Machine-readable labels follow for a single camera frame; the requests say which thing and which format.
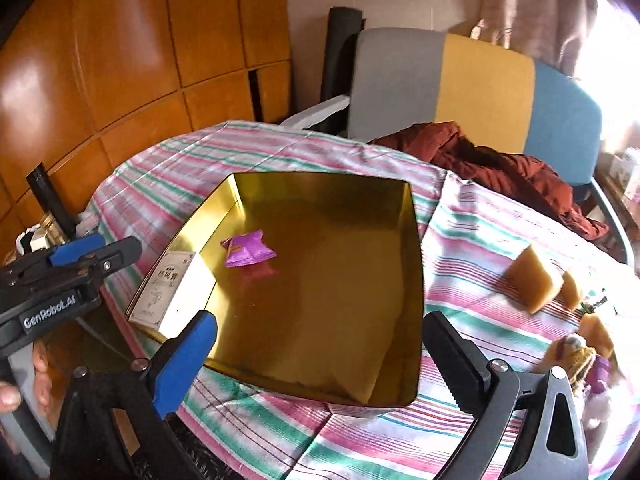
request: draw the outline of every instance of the blue chair backrest panel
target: blue chair backrest panel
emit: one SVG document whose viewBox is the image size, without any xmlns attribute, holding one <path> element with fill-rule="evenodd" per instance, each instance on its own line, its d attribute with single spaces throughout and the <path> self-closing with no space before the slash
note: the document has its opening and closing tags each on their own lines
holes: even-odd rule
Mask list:
<svg viewBox="0 0 640 480">
<path fill-rule="evenodd" d="M 524 153 L 544 160 L 572 186 L 587 184 L 600 149 L 600 107 L 571 79 L 542 62 L 535 66 Z"/>
</svg>

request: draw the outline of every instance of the brown cloth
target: brown cloth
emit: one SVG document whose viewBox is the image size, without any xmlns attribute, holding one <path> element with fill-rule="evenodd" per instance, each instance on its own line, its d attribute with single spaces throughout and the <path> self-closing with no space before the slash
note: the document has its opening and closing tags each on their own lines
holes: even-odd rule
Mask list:
<svg viewBox="0 0 640 480">
<path fill-rule="evenodd" d="M 585 240 L 600 238 L 609 230 L 606 224 L 582 214 L 574 204 L 571 186 L 548 164 L 530 155 L 476 147 L 456 123 L 414 124 L 370 143 L 451 170 L 553 218 Z"/>
</svg>

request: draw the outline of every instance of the white product box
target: white product box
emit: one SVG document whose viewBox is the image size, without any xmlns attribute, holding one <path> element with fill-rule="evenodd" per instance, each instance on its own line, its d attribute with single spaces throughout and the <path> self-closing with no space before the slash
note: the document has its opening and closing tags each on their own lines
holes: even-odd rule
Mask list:
<svg viewBox="0 0 640 480">
<path fill-rule="evenodd" d="M 609 176 L 620 184 L 627 198 L 640 201 L 640 150 L 627 148 L 620 156 L 614 155 Z"/>
<path fill-rule="evenodd" d="M 204 309 L 216 279 L 198 253 L 167 251 L 138 297 L 129 321 L 176 337 Z"/>
</svg>

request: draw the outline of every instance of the finger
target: finger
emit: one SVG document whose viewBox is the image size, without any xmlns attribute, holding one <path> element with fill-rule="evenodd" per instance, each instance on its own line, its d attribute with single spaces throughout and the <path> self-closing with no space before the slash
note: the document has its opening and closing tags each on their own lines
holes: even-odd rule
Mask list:
<svg viewBox="0 0 640 480">
<path fill-rule="evenodd" d="M 36 373 L 33 379 L 33 395 L 38 401 L 38 411 L 47 415 L 51 404 L 51 378 L 48 374 Z"/>
<path fill-rule="evenodd" d="M 47 358 L 47 348 L 39 339 L 33 343 L 33 354 L 31 355 L 33 367 L 39 371 L 46 373 L 49 367 L 49 359 Z"/>
<path fill-rule="evenodd" d="M 0 413 L 11 413 L 22 402 L 20 390 L 0 381 Z"/>
<path fill-rule="evenodd" d="M 9 446 L 9 449 L 14 455 L 17 455 L 18 453 L 20 453 L 20 449 L 18 448 L 17 444 L 6 436 L 6 433 L 4 432 L 4 428 L 2 427 L 2 425 L 0 425 L 0 435 L 2 436 L 2 438 L 6 440 L 7 446 Z"/>
</svg>

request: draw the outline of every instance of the gold metal box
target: gold metal box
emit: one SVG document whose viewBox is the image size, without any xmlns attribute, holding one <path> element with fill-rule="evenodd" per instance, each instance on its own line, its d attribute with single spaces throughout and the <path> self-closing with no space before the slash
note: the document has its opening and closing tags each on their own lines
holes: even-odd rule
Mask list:
<svg viewBox="0 0 640 480">
<path fill-rule="evenodd" d="M 277 257 L 226 268 L 220 242 L 258 229 Z M 199 252 L 215 276 L 206 309 L 218 321 L 218 340 L 207 367 L 356 416 L 415 399 L 423 284 L 407 182 L 338 173 L 232 174 L 167 250 Z"/>
</svg>

